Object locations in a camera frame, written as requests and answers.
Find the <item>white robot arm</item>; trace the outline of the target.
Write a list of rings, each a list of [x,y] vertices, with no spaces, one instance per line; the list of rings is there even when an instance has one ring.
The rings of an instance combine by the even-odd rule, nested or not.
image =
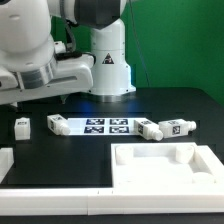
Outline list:
[[[130,0],[0,0],[0,105],[136,91],[121,15]]]

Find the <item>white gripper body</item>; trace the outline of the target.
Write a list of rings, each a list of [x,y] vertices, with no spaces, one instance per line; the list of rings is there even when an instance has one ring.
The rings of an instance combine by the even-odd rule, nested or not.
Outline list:
[[[89,90],[93,86],[90,53],[58,53],[40,69],[0,72],[0,105]]]

